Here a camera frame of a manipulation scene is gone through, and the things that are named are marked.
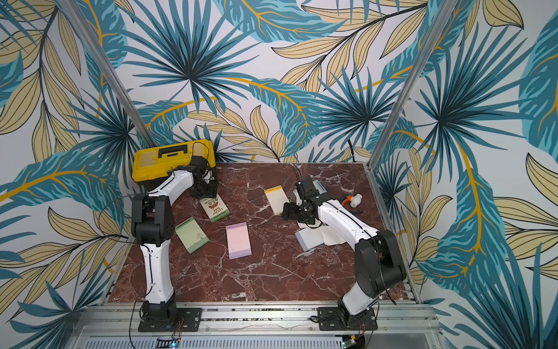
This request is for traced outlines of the purple flower lucky day pad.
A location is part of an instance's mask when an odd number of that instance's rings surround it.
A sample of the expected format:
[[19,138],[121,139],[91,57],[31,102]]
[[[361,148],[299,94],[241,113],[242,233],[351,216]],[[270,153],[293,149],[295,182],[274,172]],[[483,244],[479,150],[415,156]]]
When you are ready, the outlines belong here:
[[251,243],[248,235],[248,225],[241,222],[226,227],[228,253],[231,260],[251,255]]

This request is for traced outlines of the torn white page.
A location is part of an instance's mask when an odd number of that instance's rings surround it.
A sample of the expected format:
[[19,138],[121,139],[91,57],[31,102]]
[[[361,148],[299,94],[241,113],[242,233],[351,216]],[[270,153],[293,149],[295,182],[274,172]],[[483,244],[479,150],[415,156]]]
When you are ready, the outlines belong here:
[[347,241],[346,239],[339,235],[331,226],[322,225],[319,228],[319,231],[323,237],[323,243],[326,246],[335,246],[340,244],[345,244]]

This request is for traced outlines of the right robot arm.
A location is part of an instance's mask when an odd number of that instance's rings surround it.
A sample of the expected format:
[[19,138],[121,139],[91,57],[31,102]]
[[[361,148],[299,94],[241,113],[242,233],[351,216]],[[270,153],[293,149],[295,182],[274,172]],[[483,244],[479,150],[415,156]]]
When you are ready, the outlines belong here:
[[283,205],[282,218],[299,223],[295,237],[302,249],[346,244],[354,256],[355,283],[335,306],[319,307],[310,320],[322,331],[376,330],[373,307],[407,277],[396,235],[363,222],[310,177],[296,183],[294,195],[295,202]]

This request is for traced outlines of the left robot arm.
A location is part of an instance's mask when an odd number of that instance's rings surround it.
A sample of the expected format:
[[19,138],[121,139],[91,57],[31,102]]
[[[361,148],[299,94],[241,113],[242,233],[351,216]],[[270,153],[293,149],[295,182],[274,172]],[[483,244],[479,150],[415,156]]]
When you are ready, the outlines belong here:
[[132,235],[144,257],[147,289],[140,308],[141,332],[180,327],[183,317],[175,301],[169,264],[170,242],[176,228],[172,205],[184,192],[195,199],[215,198],[215,168],[214,160],[193,156],[186,165],[166,170],[158,186],[148,193],[132,198]]

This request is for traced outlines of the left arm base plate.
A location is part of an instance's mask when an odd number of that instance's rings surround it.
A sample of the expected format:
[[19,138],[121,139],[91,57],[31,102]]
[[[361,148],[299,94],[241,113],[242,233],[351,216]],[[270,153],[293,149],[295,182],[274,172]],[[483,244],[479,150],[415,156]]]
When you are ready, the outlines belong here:
[[142,315],[139,332],[197,332],[201,322],[201,308],[177,308],[169,315]]

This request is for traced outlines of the green house lucky day pad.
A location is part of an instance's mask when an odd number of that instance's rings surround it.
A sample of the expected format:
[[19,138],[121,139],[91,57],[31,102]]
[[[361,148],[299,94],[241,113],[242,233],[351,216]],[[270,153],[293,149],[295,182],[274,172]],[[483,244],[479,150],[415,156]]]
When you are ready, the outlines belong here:
[[175,232],[189,254],[193,254],[209,243],[209,238],[203,232],[194,217],[190,217],[186,221],[178,224],[175,228]]

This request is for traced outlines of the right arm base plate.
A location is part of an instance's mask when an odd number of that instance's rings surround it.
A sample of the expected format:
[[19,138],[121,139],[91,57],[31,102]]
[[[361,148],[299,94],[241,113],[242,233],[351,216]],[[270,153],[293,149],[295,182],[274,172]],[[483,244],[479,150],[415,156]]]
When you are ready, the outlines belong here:
[[312,322],[318,324],[321,331],[376,331],[378,325],[373,309],[365,309],[357,315],[351,315],[344,307],[320,307],[312,316]]

